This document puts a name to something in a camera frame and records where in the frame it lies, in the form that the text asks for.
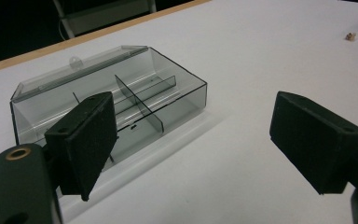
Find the transparent plastic box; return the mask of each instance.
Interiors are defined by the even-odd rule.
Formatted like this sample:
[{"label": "transparent plastic box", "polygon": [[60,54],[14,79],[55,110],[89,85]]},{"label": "transparent plastic box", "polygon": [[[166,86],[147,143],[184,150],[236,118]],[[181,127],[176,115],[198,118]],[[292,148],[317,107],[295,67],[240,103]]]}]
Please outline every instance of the transparent plastic box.
[{"label": "transparent plastic box", "polygon": [[20,83],[10,107],[17,144],[44,133],[85,98],[111,91],[118,140],[111,165],[196,117],[207,83],[150,47],[122,46]]}]

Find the dark floor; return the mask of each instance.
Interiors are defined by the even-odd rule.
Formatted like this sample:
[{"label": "dark floor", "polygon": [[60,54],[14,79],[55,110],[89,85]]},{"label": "dark floor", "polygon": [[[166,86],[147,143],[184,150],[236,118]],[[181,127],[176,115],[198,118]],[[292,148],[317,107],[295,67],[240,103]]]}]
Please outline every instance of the dark floor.
[{"label": "dark floor", "polygon": [[[78,11],[114,0],[65,1]],[[156,0],[156,5],[162,10],[189,1]],[[52,0],[0,0],[0,61],[61,42],[58,27],[58,13]]]}]

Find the white table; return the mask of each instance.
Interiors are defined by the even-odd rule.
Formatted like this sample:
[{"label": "white table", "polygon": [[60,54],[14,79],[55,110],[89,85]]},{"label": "white table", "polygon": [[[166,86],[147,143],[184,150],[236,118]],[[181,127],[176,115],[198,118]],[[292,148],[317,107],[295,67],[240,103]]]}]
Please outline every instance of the white table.
[{"label": "white table", "polygon": [[20,81],[119,45],[151,46],[205,79],[208,103],[146,148],[171,149],[168,159],[102,201],[93,192],[93,206],[64,211],[66,221],[351,223],[353,187],[319,196],[269,124],[277,91],[290,91],[358,125],[358,4],[213,0],[0,70],[0,152],[15,144],[8,102]]}]

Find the white tabletop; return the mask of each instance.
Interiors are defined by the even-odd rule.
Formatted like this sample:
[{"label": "white tabletop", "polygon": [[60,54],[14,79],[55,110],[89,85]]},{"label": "white tabletop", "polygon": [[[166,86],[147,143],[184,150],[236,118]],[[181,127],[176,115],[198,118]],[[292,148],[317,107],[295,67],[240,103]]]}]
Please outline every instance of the white tabletop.
[{"label": "white tabletop", "polygon": [[175,153],[102,201],[93,192],[87,211],[64,210],[67,222],[351,223],[353,187],[318,195],[269,124],[277,91],[290,91],[358,125],[358,4],[213,0],[0,70],[0,152],[15,144],[9,99],[20,81],[120,45],[151,46],[206,80],[207,106],[147,147]]}]

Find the small brown object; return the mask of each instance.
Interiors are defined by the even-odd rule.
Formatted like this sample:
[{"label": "small brown object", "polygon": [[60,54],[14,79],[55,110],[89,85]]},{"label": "small brown object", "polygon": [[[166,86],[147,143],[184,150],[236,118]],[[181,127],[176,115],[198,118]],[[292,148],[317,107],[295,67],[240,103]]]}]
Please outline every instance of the small brown object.
[{"label": "small brown object", "polygon": [[355,37],[356,37],[356,33],[348,33],[347,36],[345,36],[345,39],[349,41],[354,41]]}]

